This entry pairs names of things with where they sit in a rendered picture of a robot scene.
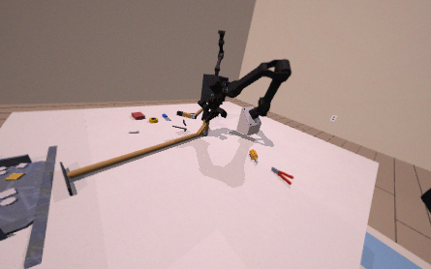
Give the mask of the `orange tile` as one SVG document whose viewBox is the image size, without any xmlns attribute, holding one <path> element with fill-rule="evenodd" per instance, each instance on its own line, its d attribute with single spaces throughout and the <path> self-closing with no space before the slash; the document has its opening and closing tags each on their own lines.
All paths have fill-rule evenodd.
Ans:
<svg viewBox="0 0 431 269">
<path fill-rule="evenodd" d="M 5 178 L 5 180 L 17 180 L 23 175 L 25 175 L 25 173 L 13 173 L 12 175 Z"/>
</svg>

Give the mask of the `red-handled pliers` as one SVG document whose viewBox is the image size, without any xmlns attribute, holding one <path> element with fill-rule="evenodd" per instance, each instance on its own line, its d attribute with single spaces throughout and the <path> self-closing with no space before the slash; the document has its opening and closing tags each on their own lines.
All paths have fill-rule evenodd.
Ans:
<svg viewBox="0 0 431 269">
<path fill-rule="evenodd" d="M 292 182 L 290 182 L 286 177 L 284 177 L 283 175 L 285 175 L 285 176 L 287 176 L 287 177 L 289 177 L 289 178 L 291 178 L 291 179 L 293 179 L 293 176 L 291 176 L 291 175 L 289 175 L 289 174 L 287 174 L 287 173 L 285 173 L 285 172 L 283 172 L 283 171 L 280 171 L 280 170 L 278 170 L 278 169 L 276 169 L 275 167 L 272 167 L 271 168 L 271 170 L 273 171 L 273 172 L 275 172 L 275 173 L 277 173 L 281 178 L 283 178 L 287 183 L 289 183 L 289 184 L 291 184 Z M 283 175 L 282 175 L 283 174 Z"/>
</svg>

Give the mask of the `orange ribbed handle with grey metal rod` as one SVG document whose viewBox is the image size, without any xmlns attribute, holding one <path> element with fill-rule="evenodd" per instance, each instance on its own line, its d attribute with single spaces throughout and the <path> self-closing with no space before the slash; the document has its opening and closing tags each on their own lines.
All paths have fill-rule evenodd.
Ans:
<svg viewBox="0 0 431 269">
<path fill-rule="evenodd" d="M 258 158 L 258 154 L 257 154 L 257 152 L 256 152 L 256 150 L 251 150 L 251 151 L 249 151 L 250 152 L 250 156 L 251 156 L 251 158 L 253 159 L 253 160 L 256 160 L 256 162 L 258 162 L 257 161 L 257 158 Z"/>
</svg>

